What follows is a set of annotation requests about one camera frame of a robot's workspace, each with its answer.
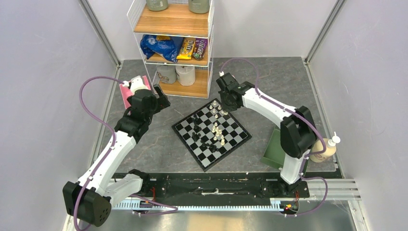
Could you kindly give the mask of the black white chess board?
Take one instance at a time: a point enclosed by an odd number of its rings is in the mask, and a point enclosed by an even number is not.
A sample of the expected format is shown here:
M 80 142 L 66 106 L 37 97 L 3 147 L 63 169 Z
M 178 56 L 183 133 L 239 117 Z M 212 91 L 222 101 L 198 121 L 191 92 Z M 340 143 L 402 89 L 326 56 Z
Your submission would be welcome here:
M 208 171 L 215 164 L 252 138 L 252 135 L 247 129 L 245 129 L 231 113 L 218 119 L 214 118 L 209 110 L 212 101 L 171 126 L 204 172 Z M 219 151 L 212 153 L 209 149 L 202 146 L 200 140 L 197 142 L 193 141 L 192 134 L 194 132 L 194 125 L 192 116 L 194 114 L 199 118 L 199 126 L 202 128 L 202 133 L 204 133 L 209 139 L 208 143 L 215 144 Z M 223 146 L 221 146 L 218 141 L 213 140 L 214 135 L 212 133 L 212 127 L 215 122 L 217 122 L 219 128 L 223 130 L 222 132 L 225 138 L 225 145 Z

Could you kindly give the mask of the white wire wooden shelf rack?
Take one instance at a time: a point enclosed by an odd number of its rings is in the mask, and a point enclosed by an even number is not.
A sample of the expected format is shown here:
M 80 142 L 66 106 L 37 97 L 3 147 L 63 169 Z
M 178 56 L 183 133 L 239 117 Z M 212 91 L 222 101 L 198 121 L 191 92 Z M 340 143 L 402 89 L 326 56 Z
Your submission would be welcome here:
M 148 9 L 144 0 L 134 0 L 127 12 L 127 19 L 137 43 L 144 34 L 157 36 L 174 36 L 183 38 L 206 39 L 208 45 L 202 60 L 180 60 L 177 63 L 167 61 L 158 54 L 147 58 L 141 54 L 147 79 L 151 85 L 159 84 L 166 95 L 208 98 L 213 74 L 213 43 L 214 43 L 214 11 L 215 5 L 210 1 L 209 12 L 196 14 L 189 10 L 188 1 L 170 0 L 163 11 L 154 12 Z M 183 86 L 179 82 L 165 84 L 159 80 L 157 65 L 193 66 L 196 81 L 191 86 Z

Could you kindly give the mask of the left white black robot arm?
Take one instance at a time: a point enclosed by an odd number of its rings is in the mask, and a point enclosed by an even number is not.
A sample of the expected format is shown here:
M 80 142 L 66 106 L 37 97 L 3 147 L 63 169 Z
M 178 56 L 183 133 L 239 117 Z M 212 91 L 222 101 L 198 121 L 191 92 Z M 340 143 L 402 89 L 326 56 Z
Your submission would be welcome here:
M 110 180 L 126 155 L 148 131 L 153 115 L 170 106 L 167 96 L 159 85 L 156 94 L 149 89 L 139 89 L 127 98 L 130 107 L 117 122 L 114 133 L 97 161 L 78 179 L 67 182 L 63 196 L 67 213 L 96 227 L 109 217 L 112 207 L 136 193 L 146 196 L 151 184 L 145 173 L 132 170 L 116 183 Z

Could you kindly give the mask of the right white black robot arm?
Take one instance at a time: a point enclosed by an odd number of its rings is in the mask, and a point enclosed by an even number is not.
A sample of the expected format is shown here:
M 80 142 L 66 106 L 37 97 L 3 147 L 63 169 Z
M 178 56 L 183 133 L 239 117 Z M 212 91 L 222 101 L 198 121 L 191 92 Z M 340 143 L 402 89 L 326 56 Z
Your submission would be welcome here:
M 280 130 L 280 146 L 285 157 L 278 191 L 284 197 L 294 194 L 303 171 L 303 160 L 317 140 L 310 110 L 281 103 L 250 82 L 239 83 L 230 73 L 220 72 L 216 82 L 220 88 L 221 108 L 225 112 L 249 108 L 269 119 Z

